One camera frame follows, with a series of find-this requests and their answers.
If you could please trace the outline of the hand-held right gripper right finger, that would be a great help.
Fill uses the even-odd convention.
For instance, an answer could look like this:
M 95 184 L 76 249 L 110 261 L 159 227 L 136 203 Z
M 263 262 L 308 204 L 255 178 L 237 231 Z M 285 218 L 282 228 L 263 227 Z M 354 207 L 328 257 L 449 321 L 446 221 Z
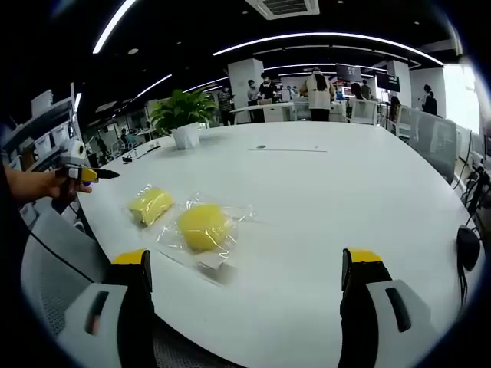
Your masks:
M 376 253 L 344 248 L 340 367 L 416 367 L 449 326 L 449 309 L 394 279 Z

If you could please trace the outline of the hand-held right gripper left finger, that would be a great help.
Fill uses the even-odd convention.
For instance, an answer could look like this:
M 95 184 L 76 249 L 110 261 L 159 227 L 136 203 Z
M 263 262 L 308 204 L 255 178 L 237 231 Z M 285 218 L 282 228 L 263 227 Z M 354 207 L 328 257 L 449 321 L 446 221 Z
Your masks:
M 64 314 L 57 342 L 76 367 L 155 367 L 150 252 L 126 252 Z

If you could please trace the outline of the person's left hand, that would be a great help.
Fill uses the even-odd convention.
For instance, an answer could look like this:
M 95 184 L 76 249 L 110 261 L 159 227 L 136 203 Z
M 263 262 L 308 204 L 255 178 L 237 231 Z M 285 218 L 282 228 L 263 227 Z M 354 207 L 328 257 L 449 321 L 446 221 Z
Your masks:
M 79 192 L 91 193 L 92 188 L 66 176 L 58 177 L 59 170 L 35 172 L 37 178 L 37 197 L 73 200 Z

